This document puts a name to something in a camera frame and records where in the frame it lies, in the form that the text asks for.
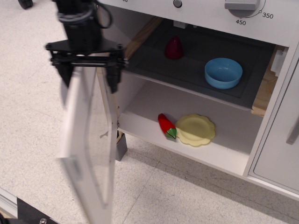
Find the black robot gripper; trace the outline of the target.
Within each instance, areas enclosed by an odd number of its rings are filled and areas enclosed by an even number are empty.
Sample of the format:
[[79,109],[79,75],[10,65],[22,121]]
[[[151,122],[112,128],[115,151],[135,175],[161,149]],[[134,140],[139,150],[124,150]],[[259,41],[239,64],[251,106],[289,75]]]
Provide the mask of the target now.
[[102,27],[94,20],[64,23],[67,39],[46,44],[51,62],[68,88],[75,66],[105,67],[111,93],[118,90],[121,69],[127,65],[124,47],[102,37]]

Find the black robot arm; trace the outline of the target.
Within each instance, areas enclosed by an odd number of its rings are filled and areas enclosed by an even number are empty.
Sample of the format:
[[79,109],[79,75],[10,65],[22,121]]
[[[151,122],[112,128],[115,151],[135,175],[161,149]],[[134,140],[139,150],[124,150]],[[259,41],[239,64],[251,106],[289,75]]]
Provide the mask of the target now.
[[64,83],[70,84],[75,67],[103,67],[111,92],[117,92],[127,60],[121,44],[102,36],[102,30],[112,25],[112,14],[107,12],[109,21],[104,26],[97,9],[107,8],[97,0],[57,0],[55,3],[67,40],[48,43],[45,48]]

